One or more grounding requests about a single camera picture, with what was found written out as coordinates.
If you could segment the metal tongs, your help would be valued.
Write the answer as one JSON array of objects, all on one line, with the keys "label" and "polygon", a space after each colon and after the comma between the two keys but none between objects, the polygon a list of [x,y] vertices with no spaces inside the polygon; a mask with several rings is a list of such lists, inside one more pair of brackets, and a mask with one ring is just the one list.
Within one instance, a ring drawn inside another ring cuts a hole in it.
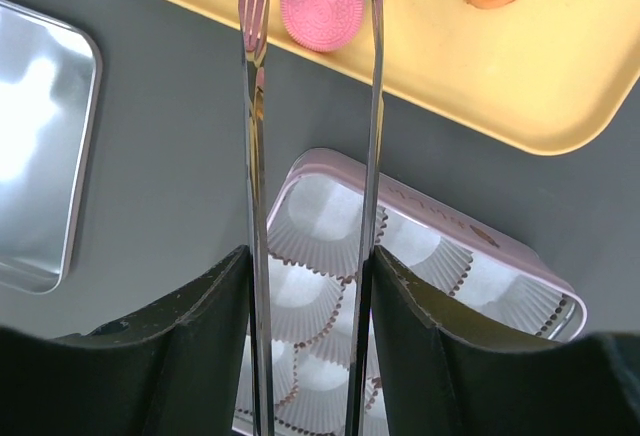
[{"label": "metal tongs", "polygon": [[[267,52],[269,7],[270,0],[238,0],[237,3],[244,69],[245,164],[249,249],[252,258],[250,336],[253,432],[256,435],[272,435],[275,432],[263,144],[264,62]],[[345,421],[345,432],[348,435],[360,435],[364,429],[364,390],[376,240],[379,159],[384,123],[384,0],[372,0],[372,28],[375,57],[369,148],[356,272],[356,308],[349,360]]]}]

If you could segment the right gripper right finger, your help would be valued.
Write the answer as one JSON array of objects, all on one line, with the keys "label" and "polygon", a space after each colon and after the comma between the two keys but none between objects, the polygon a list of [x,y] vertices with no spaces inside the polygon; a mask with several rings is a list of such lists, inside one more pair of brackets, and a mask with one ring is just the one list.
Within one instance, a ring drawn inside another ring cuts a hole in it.
[{"label": "right gripper right finger", "polygon": [[558,343],[428,285],[384,248],[373,322],[393,435],[635,435],[639,338]]}]

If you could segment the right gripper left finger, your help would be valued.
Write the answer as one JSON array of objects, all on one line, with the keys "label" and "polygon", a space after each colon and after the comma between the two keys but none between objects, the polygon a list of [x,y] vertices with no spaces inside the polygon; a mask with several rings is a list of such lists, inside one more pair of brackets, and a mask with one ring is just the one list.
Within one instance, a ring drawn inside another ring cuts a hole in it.
[{"label": "right gripper left finger", "polygon": [[92,332],[1,331],[5,435],[228,435],[248,322],[250,258]]}]

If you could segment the pink sandwich cookie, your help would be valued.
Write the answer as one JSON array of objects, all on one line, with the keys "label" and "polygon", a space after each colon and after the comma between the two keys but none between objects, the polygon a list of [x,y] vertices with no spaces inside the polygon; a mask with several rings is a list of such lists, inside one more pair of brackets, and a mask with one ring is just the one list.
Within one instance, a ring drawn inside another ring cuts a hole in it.
[{"label": "pink sandwich cookie", "polygon": [[350,43],[361,28],[364,9],[364,0],[280,0],[281,18],[289,36],[320,53]]}]

